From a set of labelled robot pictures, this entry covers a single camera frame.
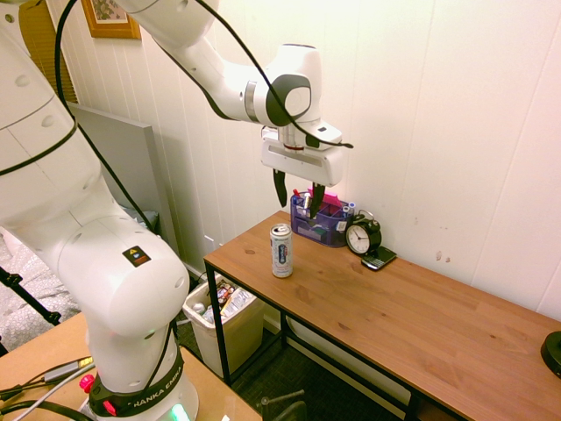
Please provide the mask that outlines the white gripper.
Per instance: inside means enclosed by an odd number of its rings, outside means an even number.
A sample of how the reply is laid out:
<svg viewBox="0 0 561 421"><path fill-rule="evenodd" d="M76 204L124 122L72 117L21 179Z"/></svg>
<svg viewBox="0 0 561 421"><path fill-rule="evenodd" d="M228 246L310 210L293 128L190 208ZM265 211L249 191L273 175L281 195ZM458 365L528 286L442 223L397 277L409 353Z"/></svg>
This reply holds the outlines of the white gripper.
<svg viewBox="0 0 561 421"><path fill-rule="evenodd" d="M321 142L315 146L312 140L308 143L306 135L293 125L263 126L261 162L273 168L273 184L281 207L286 206L285 173L313 182L309 217L315 218L323 203L325 186L332 187L343 178L344 149L338 146L342 143L342 133L323 120L304 123L303 127L334 146Z"/></svg>

